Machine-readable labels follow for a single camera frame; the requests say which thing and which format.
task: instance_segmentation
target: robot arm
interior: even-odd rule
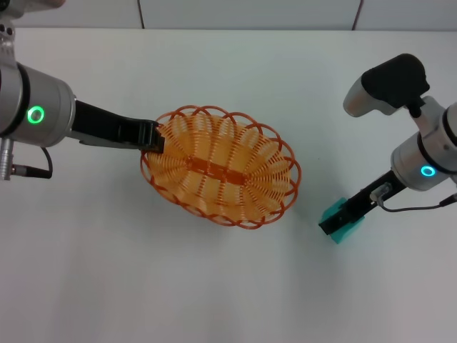
[[[26,173],[26,166],[13,165],[15,141],[46,148],[67,136],[85,145],[164,151],[164,138],[157,131],[157,122],[127,118],[85,104],[76,99],[65,82],[16,61],[15,32],[10,19],[19,18],[29,8],[37,10],[59,4],[63,1],[11,0],[3,11],[0,9],[0,180],[8,180],[11,174],[49,176],[49,171],[36,173],[40,169],[35,169]]]
[[[425,69],[414,56],[402,54],[363,73],[351,87],[343,107],[354,117],[379,110],[391,115],[401,107],[409,110],[419,131],[398,146],[391,155],[391,170],[343,203],[319,225],[333,234],[363,218],[377,206],[405,188],[427,191],[447,178],[457,176],[457,104],[444,109],[433,97],[425,96],[430,86]],[[454,194],[439,205],[456,202]],[[399,212],[409,209],[388,210]]]

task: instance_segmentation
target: metal connector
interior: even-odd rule
[[[13,165],[14,141],[3,138],[0,146],[0,180],[10,180]]]

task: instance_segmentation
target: cable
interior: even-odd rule
[[[48,149],[42,147],[41,150],[43,150],[44,156],[46,156],[46,159],[48,160],[48,172],[51,175],[49,178],[51,178],[52,177],[52,173],[54,171],[54,167],[52,165],[51,155],[48,153]]]
[[[41,148],[46,160],[48,161],[48,170],[35,168],[34,166],[23,166],[20,164],[13,164],[12,166],[12,175],[17,175],[18,177],[36,177],[38,179],[50,179],[52,178],[52,173],[54,171],[52,165],[51,155],[49,155],[46,148]]]
[[[138,10],[140,12],[141,28],[145,29],[144,20],[143,20],[143,11],[141,10],[141,0],[136,0],[136,3],[138,4]]]
[[[387,194],[389,194],[392,190],[392,186],[386,182],[385,184],[382,184],[375,190],[373,190],[370,194],[370,199],[377,203],[377,205],[382,208],[386,212],[390,213],[397,213],[397,212],[406,212],[406,211],[424,211],[427,209],[439,209],[441,207],[446,207],[450,204],[454,204],[457,202],[457,193],[452,194],[450,197],[445,198],[442,200],[438,205],[435,206],[427,206],[427,207],[404,207],[402,209],[388,209],[387,207],[384,206],[384,200],[383,197]]]
[[[435,206],[428,206],[428,207],[405,207],[402,209],[388,209],[387,207],[384,206],[382,199],[378,199],[378,206],[382,208],[386,212],[390,213],[396,213],[396,212],[406,212],[406,211],[423,211],[426,209],[439,209],[442,206],[441,205],[435,205]]]
[[[363,7],[363,0],[360,0],[360,4],[358,5],[358,9],[357,9],[356,18],[354,19],[354,23],[352,24],[352,31],[356,30],[358,18],[360,16],[360,12],[362,11],[362,7]]]

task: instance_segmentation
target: black cable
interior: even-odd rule
[[[445,198],[444,200],[440,201],[438,205],[435,206],[427,206],[427,207],[405,207],[402,209],[388,209],[387,207],[384,206],[384,200],[381,197],[378,197],[376,200],[376,203],[380,208],[382,208],[384,211],[390,212],[390,213],[396,213],[396,212],[405,212],[405,211],[423,211],[426,209],[440,209],[441,207],[446,207],[451,204],[455,204],[457,202],[457,193],[452,194],[451,196]]]
[[[357,9],[356,18],[354,19],[354,23],[352,24],[352,31],[356,30],[358,18],[360,16],[360,12],[362,11],[362,7],[363,7],[363,0],[360,0],[360,4],[358,5],[358,9]]]
[[[41,150],[43,150],[44,156],[46,156],[46,159],[48,160],[48,172],[51,175],[49,178],[51,178],[52,177],[52,173],[54,171],[54,167],[52,165],[51,155],[48,153],[48,149],[42,147]]]
[[[390,212],[390,213],[406,212],[406,211],[423,211],[423,210],[426,210],[426,209],[439,209],[439,208],[442,207],[441,205],[435,205],[435,206],[428,206],[428,207],[405,207],[403,209],[388,209],[379,200],[378,200],[378,206],[380,208],[382,208],[384,211],[387,211],[387,212]]]
[[[13,175],[18,177],[36,177],[38,179],[50,179],[52,178],[52,173],[54,171],[52,165],[51,155],[49,155],[46,148],[41,148],[46,160],[48,161],[48,170],[35,168],[34,166],[22,166],[20,164],[13,164]]]
[[[136,3],[138,4],[138,10],[140,12],[141,28],[145,29],[144,20],[143,20],[143,11],[141,10],[141,0],[137,0]]]

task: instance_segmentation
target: blue led ring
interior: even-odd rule
[[[436,170],[432,166],[423,166],[421,169],[421,173],[425,177],[434,177],[436,174]]]

